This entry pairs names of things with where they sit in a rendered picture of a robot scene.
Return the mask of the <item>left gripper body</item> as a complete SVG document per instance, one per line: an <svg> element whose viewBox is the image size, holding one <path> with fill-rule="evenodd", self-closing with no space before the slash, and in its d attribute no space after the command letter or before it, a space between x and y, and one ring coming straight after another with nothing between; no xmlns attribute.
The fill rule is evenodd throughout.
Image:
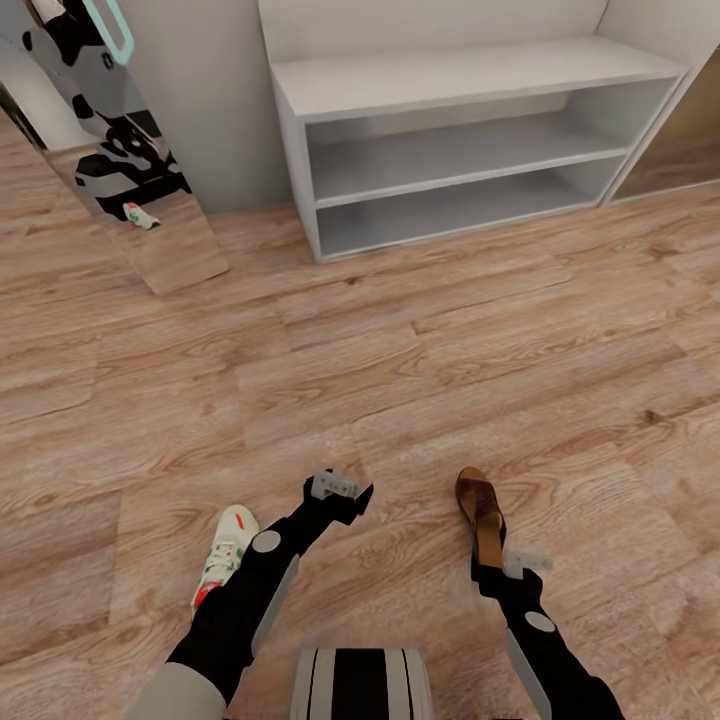
<svg viewBox="0 0 720 720"><path fill-rule="evenodd" d="M318 537L333 521L350 525L355 520L355 499L336 493L325 500L317 499L311 495L312 481L312 478L309 478L303 485L304 503L297 511L306 511L315 520Z"/></svg>

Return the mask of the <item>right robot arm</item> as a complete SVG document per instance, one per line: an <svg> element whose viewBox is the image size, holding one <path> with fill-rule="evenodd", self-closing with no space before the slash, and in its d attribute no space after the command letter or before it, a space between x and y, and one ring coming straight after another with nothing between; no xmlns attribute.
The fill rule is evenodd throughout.
<svg viewBox="0 0 720 720"><path fill-rule="evenodd" d="M553 571L547 556L503 551L505 566L479 564L471 579L483 597L498 599L507 618L506 652L541 720L625 720L616 697L600 677L578 662L554 621L539 605L542 581L532 572Z"/></svg>

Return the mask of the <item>sandal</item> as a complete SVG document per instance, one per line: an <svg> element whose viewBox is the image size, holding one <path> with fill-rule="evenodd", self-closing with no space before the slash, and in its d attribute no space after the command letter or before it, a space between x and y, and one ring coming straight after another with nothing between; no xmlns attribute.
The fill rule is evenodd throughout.
<svg viewBox="0 0 720 720"><path fill-rule="evenodd" d="M475 467L465 467L456 483L460 510L473 530L473 555L479 564L503 568L503 545L507 534L505 520L492 483Z"/></svg>

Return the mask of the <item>gym shoe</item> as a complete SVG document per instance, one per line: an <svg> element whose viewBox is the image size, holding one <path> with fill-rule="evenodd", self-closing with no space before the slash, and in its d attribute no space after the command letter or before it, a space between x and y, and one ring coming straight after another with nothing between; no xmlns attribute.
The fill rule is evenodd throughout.
<svg viewBox="0 0 720 720"><path fill-rule="evenodd" d="M223 586L240 569L241 561L253 537L261 533L254 514L243 504L234 504L224 511L217 526L197 592L190 604L192 618L199 605L216 586Z"/></svg>

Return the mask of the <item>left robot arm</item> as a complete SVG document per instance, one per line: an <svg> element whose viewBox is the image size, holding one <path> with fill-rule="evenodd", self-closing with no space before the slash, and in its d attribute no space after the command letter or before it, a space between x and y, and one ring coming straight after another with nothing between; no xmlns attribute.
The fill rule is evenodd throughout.
<svg viewBox="0 0 720 720"><path fill-rule="evenodd" d="M374 493L356 481L317 471L304 503L253 537L223 586L205 596L182 639L123 720L224 720L294 580L300 557L333 522L350 525Z"/></svg>

